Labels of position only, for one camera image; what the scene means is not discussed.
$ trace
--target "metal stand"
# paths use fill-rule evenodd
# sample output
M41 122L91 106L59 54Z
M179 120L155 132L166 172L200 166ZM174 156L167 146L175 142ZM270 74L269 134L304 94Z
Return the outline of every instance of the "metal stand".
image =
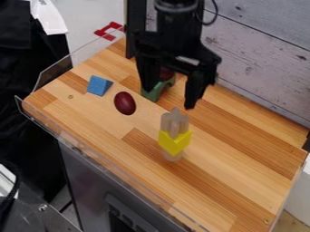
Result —
M121 183L108 170L79 154L78 150L68 148L61 142L59 145L73 204L84 232L112 231L109 213L129 226L129 231L185 231L182 225L166 217L158 206L133 193L131 187L126 188L125 183Z

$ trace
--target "black jacket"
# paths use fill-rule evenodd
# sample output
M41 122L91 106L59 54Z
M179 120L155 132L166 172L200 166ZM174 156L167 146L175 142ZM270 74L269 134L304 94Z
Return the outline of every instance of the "black jacket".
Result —
M29 95L39 73L69 53L66 38L47 36L29 2L0 2L0 158L51 198L64 183L56 141L17 110L15 95Z

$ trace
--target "red ball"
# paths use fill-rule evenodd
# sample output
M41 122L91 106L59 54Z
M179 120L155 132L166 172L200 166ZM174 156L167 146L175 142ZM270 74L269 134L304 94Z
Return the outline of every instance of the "red ball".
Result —
M116 109L125 115L132 115L136 111L136 102L127 92L119 92L115 95L114 105Z

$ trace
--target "wooden wall panel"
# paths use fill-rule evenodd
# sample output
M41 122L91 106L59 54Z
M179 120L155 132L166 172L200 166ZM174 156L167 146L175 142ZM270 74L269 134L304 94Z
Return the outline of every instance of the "wooden wall panel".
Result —
M310 50L310 1L217 0L219 13ZM206 9L214 12L211 0Z

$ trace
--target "clear plastic panel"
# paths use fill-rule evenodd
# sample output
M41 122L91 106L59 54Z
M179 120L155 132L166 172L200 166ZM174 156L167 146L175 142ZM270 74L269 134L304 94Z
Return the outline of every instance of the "clear plastic panel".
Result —
M86 45L76 50L75 52L65 56L64 58L62 58L62 60L51 65L46 70L42 71L34 87L34 91L42 88L48 82L51 82L52 80L59 77L60 75L68 72L70 69L77 66L78 64L83 63L84 61L86 61L87 59L89 59L90 57L98 53L99 51L107 48L109 45L116 43L119 39L121 39L125 35L122 30L123 28L120 27L118 29L115 29L109 32L109 34L106 35L106 36L113 35L115 37L113 41L105 39L106 36L98 37L97 39L91 41L90 43L87 43ZM228 87L229 89L232 89L242 95L246 95L247 97L253 96L252 100L255 102L257 102L257 99L259 99L259 102L265 106L268 106L270 104L274 105L273 103L265 99L262 99L259 96L256 96L253 93L248 92L247 90L244 90L236 86L235 84L228 82L224 79L218 78L218 82ZM149 205L152 205L162 214L167 216L167 218L169 218L171 221L175 221L179 225L181 225L180 221L182 221L184 225L181 225L181 226L184 227L185 229L186 227L189 227L190 229L194 231L208 231L206 228L204 228L199 223L197 223L193 218L184 214L178 208L173 207L167 200L160 197L158 194L153 192L151 189L148 189L146 186L141 184L138 180L136 180L131 175L126 173L125 170L114 165L113 162L111 162L110 160L102 156L101 154L98 154L95 150L90 148L88 145L86 145L82 141L77 140L69 131L66 131L63 128L59 127L57 123L45 117L32 105L28 104L27 102L23 101L17 96L15 96L15 99L16 99L16 103L18 105L19 111L24 116L26 116L30 121L33 121L34 123L39 125L41 128L43 128L45 131L49 132L58 141L65 144L70 149L75 150L78 155L85 157L97 169L100 169L106 175L108 175L109 177L117 181L119 184L124 186L128 191L135 194L137 197L141 198L142 200L147 202ZM283 112L282 114L284 114L287 117L293 114L292 112L289 112L280 106L276 106L276 107L277 107L277 111ZM295 117L299 118L300 121L303 122L302 124L309 123L309 127L310 127L310 121L308 121L307 119L303 119L297 115L295 115Z
M192 219L179 209L173 207L166 199L160 197L151 189L144 186L125 170L114 165L113 162L102 156L102 154L98 154L87 144L83 143L80 140L77 140L69 131L61 128L57 123L47 118L35 107L28 104L26 101L23 101L18 96L15 96L15 101L18 110L27 119L37 124L44 131L47 131L69 149L74 150L76 155L84 157L86 160L91 162L91 164L96 169L104 172L105 175L116 181L118 184L122 185L129 192L144 201L146 204L158 210L172 222L175 222L180 227L185 228L184 231L188 231L187 228L190 228L194 231L208 232L208 230L206 230L203 226L197 223L194 219Z
M73 67L76 67L80 63L83 63L87 59L97 54L99 51L102 51L111 44L116 43L124 36L125 34L123 32L123 26L121 26L120 28L112 30L103 37L98 36L98 38L82 46L73 53L64 56L64 58L62 58L59 62L52 64L50 67L40 72L33 92L42 88L48 82L51 82L60 75L68 72Z

